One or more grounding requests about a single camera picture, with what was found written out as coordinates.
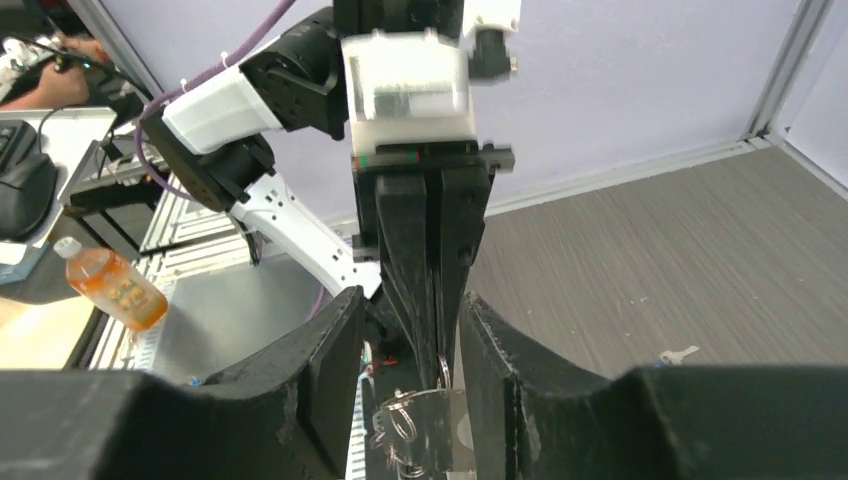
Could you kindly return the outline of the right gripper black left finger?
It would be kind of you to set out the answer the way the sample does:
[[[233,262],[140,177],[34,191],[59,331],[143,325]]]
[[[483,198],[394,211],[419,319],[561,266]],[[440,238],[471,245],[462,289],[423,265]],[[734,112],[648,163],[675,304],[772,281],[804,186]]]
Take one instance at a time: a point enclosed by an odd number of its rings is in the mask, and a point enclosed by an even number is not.
[[[339,479],[366,300],[313,319],[199,386],[139,371],[5,371],[5,479]]]

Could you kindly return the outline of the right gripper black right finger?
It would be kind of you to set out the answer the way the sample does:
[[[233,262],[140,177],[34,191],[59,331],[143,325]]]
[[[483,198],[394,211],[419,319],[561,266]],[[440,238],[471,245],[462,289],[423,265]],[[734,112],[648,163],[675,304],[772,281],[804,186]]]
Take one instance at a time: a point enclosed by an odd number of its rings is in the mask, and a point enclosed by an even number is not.
[[[459,317],[481,479],[843,479],[847,371],[643,366],[607,379],[476,294]]]

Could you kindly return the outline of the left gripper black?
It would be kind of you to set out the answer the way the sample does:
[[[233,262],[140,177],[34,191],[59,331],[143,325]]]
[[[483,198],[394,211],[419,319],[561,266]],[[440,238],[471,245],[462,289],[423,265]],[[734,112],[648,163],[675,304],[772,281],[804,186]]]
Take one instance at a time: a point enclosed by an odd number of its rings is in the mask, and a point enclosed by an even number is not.
[[[359,226],[352,237],[353,258],[357,262],[379,258],[379,217],[384,290],[410,343],[423,388],[437,386],[439,354],[452,365],[457,316],[484,230],[489,176],[512,171],[515,162],[509,146],[490,142],[383,145],[373,154],[351,157]],[[381,174],[473,165],[485,169],[450,169],[436,177],[434,324],[425,181],[417,174]]]

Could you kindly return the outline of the metal keyring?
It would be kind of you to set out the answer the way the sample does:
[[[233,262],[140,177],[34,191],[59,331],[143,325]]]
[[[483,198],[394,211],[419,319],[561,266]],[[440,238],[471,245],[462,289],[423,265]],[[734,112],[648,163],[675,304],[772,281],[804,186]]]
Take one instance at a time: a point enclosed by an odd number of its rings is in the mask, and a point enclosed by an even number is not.
[[[442,354],[437,356],[439,370],[437,375],[437,387],[442,389],[452,388],[451,368],[446,357]]]

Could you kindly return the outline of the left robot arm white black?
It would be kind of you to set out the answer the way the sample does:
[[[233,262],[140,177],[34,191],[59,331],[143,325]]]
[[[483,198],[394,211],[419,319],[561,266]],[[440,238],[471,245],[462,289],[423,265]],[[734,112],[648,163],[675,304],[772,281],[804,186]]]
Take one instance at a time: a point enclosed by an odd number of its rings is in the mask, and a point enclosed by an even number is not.
[[[335,1],[272,42],[289,3],[233,54],[140,116],[183,188],[286,248],[332,294],[386,298],[424,388],[449,387],[455,328],[495,176],[470,86],[515,68],[517,1]],[[269,131],[352,145],[358,233],[343,242],[276,170]]]

